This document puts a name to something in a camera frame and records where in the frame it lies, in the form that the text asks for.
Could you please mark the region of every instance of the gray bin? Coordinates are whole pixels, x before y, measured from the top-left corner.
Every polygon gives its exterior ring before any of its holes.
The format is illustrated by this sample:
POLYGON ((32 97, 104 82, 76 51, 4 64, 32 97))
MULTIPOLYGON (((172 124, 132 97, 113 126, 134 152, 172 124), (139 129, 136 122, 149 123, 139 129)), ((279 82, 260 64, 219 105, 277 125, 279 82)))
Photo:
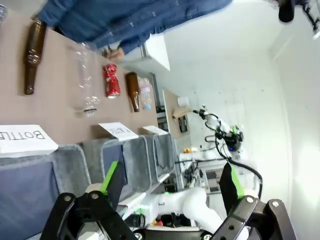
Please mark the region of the gray bin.
POLYGON ((148 147, 144 136, 126 141, 90 140, 83 142, 82 147, 93 184, 103 183, 112 162, 124 163, 126 185, 122 189, 120 202, 151 188, 148 147))
POLYGON ((148 134, 145 138, 148 145, 151 180, 154 185, 160 183, 164 175, 173 172, 177 151, 170 134, 148 134))
POLYGON ((60 193, 80 197, 91 184, 78 145, 60 145, 49 155, 0 158, 0 182, 0 222, 7 225, 0 227, 1 237, 31 240, 40 238, 60 193))

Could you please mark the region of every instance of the paper label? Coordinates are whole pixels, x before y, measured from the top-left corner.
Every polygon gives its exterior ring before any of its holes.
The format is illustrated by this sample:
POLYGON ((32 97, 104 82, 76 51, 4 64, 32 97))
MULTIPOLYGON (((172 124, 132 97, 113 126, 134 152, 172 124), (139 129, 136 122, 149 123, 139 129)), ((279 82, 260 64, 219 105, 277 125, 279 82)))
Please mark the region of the paper label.
POLYGON ((57 149, 39 125, 0 125, 0 158, 45 155, 57 149))
POLYGON ((111 135, 119 139, 119 141, 137 139, 139 137, 121 122, 99 123, 99 125, 107 130, 111 135))
POLYGON ((168 134, 168 132, 156 127, 156 126, 144 126, 143 129, 151 132, 151 133, 154 133, 154 134, 159 134, 159 135, 166 135, 168 134))

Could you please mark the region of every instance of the bolt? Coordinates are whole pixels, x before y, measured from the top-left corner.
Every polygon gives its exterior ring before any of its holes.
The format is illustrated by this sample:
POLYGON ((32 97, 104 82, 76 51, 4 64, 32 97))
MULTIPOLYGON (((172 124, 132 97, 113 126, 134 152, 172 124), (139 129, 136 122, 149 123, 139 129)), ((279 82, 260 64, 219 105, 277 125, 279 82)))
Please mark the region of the bolt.
POLYGON ((135 236, 138 240, 144 239, 144 237, 142 236, 142 234, 141 234, 141 233, 138 233, 138 232, 136 232, 136 233, 134 234, 134 236, 135 236))
POLYGON ((252 204, 254 202, 254 200, 252 199, 252 197, 247 197, 246 201, 250 204, 252 204))
POLYGON ((279 203, 278 203, 277 201, 274 201, 274 202, 272 203, 272 205, 273 205, 275 208, 279 207, 279 203))
POLYGON ((96 193, 93 193, 93 194, 91 194, 91 198, 93 198, 93 199, 97 199, 99 196, 98 196, 98 194, 96 194, 96 193))
POLYGON ((212 235, 207 234, 203 236, 203 240, 210 240, 212 238, 212 235))
POLYGON ((67 195, 67 196, 64 197, 64 200, 65 200, 66 202, 69 202, 69 201, 71 200, 71 197, 70 197, 69 195, 67 195))

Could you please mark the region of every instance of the crushed red can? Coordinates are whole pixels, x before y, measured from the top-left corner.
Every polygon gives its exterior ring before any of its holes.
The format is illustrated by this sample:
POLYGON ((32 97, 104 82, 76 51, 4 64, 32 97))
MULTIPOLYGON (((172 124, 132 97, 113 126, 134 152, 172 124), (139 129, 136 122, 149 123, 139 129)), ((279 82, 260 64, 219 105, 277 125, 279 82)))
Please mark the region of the crushed red can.
POLYGON ((103 67, 103 76, 106 80, 105 95, 109 99, 114 99, 121 94, 119 81, 117 78, 117 66, 109 64, 103 67))

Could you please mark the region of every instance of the blue denim jacket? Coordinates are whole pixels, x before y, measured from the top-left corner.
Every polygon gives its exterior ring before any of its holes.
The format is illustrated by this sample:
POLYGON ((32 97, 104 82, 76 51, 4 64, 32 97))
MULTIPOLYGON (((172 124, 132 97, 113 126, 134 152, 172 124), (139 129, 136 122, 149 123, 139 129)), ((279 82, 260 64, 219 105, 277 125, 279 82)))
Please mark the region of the blue denim jacket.
POLYGON ((38 18, 76 42, 115 42, 125 54, 150 34, 215 12, 232 0, 48 0, 38 18))

